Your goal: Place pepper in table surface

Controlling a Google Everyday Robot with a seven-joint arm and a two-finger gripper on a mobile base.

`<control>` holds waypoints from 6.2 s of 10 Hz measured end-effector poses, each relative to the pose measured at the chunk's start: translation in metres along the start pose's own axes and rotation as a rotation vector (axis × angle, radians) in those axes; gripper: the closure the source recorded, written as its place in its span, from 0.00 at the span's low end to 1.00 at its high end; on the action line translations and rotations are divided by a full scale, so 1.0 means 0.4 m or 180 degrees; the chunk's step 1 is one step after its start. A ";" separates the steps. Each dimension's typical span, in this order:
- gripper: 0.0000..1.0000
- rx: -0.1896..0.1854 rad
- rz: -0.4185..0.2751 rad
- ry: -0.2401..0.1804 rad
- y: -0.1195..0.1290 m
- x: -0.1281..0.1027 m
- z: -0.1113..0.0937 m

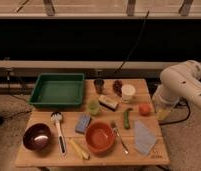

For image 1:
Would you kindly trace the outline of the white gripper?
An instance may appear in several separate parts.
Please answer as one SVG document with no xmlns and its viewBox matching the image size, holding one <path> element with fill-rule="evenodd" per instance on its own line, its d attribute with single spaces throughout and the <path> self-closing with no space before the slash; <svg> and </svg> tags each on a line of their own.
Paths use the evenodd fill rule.
<svg viewBox="0 0 201 171">
<path fill-rule="evenodd" d="M 164 120 L 179 102 L 179 97 L 169 92 L 163 85 L 159 85 L 152 96 L 152 102 L 159 121 Z"/>
</svg>

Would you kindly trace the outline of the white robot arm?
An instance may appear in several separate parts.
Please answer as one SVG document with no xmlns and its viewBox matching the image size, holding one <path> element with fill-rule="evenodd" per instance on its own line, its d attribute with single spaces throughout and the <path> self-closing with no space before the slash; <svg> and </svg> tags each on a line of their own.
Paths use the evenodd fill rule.
<svg viewBox="0 0 201 171">
<path fill-rule="evenodd" d="M 201 109 L 201 64 L 188 60 L 165 68 L 160 73 L 161 84 L 152 96 L 156 117 L 164 120 L 181 98 Z"/>
</svg>

